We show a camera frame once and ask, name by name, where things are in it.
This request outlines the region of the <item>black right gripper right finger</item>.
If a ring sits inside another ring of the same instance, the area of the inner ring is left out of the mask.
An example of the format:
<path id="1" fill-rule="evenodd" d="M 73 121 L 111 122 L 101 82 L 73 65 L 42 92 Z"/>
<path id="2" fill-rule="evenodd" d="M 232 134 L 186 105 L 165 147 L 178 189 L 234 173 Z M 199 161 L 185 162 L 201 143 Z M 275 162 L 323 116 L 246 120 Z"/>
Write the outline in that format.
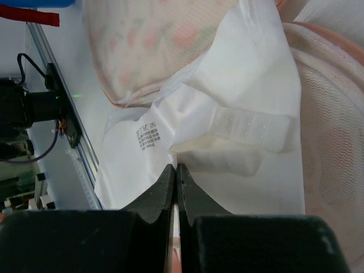
<path id="1" fill-rule="evenodd" d="M 336 236 L 320 218 L 235 215 L 177 166 L 183 272 L 349 272 Z"/>

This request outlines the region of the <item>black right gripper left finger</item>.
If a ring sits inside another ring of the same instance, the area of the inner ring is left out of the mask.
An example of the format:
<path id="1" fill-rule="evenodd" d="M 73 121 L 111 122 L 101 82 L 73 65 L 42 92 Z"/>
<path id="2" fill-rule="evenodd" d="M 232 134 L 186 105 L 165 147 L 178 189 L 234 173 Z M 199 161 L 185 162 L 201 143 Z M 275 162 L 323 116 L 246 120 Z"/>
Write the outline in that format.
<path id="1" fill-rule="evenodd" d="M 25 210 L 1 224 L 2 272 L 170 272 L 175 169 L 120 210 Z"/>

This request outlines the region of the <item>white bra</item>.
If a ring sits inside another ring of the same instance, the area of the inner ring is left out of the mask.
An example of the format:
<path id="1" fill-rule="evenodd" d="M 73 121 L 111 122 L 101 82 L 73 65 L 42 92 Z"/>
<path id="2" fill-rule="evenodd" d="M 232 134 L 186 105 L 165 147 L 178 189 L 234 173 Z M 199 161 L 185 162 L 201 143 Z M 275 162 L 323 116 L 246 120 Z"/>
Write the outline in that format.
<path id="1" fill-rule="evenodd" d="M 149 108 L 115 111 L 95 193 L 121 209 L 167 164 L 235 214 L 303 214 L 301 83 L 272 1 L 240 1 L 212 46 L 162 85 Z"/>

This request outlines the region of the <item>pink mesh laundry bag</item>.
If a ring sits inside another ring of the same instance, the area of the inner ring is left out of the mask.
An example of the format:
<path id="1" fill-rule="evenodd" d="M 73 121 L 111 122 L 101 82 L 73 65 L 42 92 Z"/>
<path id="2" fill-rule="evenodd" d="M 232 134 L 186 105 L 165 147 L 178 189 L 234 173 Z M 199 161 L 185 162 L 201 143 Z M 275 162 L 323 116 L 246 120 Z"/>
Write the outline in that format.
<path id="1" fill-rule="evenodd" d="M 85 1 L 93 65 L 116 110 L 149 108 L 240 1 Z M 363 271 L 363 2 L 272 1 L 301 83 L 304 208 Z"/>

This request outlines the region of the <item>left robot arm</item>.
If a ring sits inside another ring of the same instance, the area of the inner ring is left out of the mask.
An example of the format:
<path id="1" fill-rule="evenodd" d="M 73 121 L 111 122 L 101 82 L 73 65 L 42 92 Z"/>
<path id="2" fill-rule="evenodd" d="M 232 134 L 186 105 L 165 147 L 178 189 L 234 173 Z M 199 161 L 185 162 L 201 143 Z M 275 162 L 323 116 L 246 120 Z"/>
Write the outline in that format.
<path id="1" fill-rule="evenodd" d="M 27 129 L 35 122 L 57 120 L 61 116 L 56 92 L 27 92 L 11 79 L 1 79 L 1 125 Z"/>

